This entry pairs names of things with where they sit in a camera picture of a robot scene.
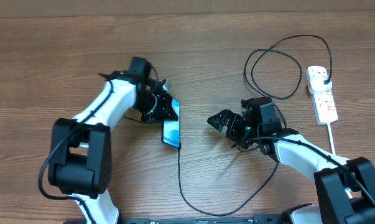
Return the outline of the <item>Samsung Galaxy smartphone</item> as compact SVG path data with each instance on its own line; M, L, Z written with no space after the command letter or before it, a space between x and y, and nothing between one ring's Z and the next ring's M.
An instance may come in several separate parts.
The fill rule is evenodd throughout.
M180 103L173 99L172 109L176 112L177 120L165 120L162 123L162 143L180 148Z

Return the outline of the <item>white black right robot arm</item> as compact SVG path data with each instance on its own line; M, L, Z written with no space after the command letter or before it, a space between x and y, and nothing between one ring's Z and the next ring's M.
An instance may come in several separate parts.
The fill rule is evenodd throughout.
M278 223L375 223L375 168L364 157L348 159L308 142L298 131L283 128L269 97L242 100L242 113L222 110L207 122L246 149L297 170L316 187L318 204L289 208Z

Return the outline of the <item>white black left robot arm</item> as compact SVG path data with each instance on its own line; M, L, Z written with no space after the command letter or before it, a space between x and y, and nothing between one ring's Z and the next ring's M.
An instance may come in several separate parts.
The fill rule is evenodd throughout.
M168 80L151 78L155 68L144 58L133 57L127 70L104 74L102 92L72 119L53 125L50 154L39 174L62 195L73 200L84 215L83 223L122 223L108 190L112 173L111 132L134 108L140 123L162 125L162 143L180 148L180 103L169 94Z

